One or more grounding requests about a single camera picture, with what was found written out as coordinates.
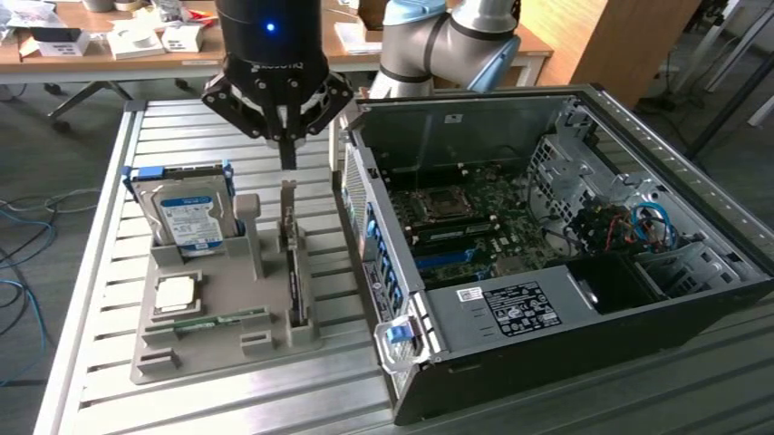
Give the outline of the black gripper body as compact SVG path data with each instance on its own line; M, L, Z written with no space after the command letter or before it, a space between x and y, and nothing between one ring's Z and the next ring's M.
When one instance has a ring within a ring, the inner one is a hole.
M290 117L290 81L302 82L302 102L330 72L318 1L218 1L226 59L223 74L255 105L268 100Z

